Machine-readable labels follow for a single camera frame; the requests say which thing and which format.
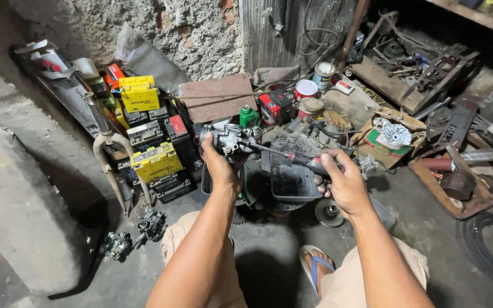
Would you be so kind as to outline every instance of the corrugated metal sheet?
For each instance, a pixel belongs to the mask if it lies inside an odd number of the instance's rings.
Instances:
[[[307,28],[324,28],[342,34],[351,24],[356,0],[288,0],[284,38],[273,37],[273,27],[268,15],[277,16],[278,0],[239,0],[241,22],[243,24],[245,70],[253,72],[260,67],[305,66],[306,61],[316,60],[324,49],[311,59],[300,55],[296,50],[296,41],[304,32],[304,16],[307,12]],[[323,40],[323,32],[310,32],[316,41]],[[305,52],[313,51],[317,46],[309,44],[305,36],[299,41],[299,47]]]

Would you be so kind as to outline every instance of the hand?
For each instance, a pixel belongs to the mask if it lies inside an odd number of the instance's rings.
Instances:
[[[352,220],[374,212],[359,167],[346,153],[339,149],[329,149],[317,153],[317,157],[320,157],[321,164],[332,180],[325,181],[316,175],[315,184],[325,197],[332,194],[345,219]],[[343,166],[343,173],[336,162]]]
[[[243,184],[237,177],[237,173],[231,168],[227,159],[216,152],[213,146],[213,140],[213,134],[207,133],[205,140],[201,143],[204,151],[202,158],[205,164],[207,164],[213,180],[213,191],[216,189],[231,189],[236,195],[239,195],[243,189]]]

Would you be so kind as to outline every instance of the forearm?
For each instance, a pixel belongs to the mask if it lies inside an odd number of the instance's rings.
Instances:
[[[363,270],[366,306],[433,307],[374,210],[352,219]]]
[[[215,188],[155,284],[146,307],[202,307],[222,262],[236,196]]]

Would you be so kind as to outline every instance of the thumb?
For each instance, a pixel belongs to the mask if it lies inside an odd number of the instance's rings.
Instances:
[[[205,135],[205,140],[201,143],[201,147],[203,148],[203,156],[207,155],[207,157],[211,157],[214,155],[218,155],[218,152],[216,152],[216,149],[214,149],[213,146],[213,141],[214,141],[214,135],[212,133],[207,133]]]
[[[336,161],[334,161],[327,153],[323,153],[320,156],[320,163],[330,175],[333,185],[339,184],[346,180],[346,176],[342,173],[342,171],[340,171]]]

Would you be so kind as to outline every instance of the blue flip-flop strap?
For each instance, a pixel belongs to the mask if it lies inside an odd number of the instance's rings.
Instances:
[[[326,262],[325,259],[321,258],[320,256],[311,256],[311,279],[313,280],[313,286],[315,286],[315,290],[317,290],[317,263],[323,264],[332,272],[336,271],[336,269],[334,269],[332,265]]]

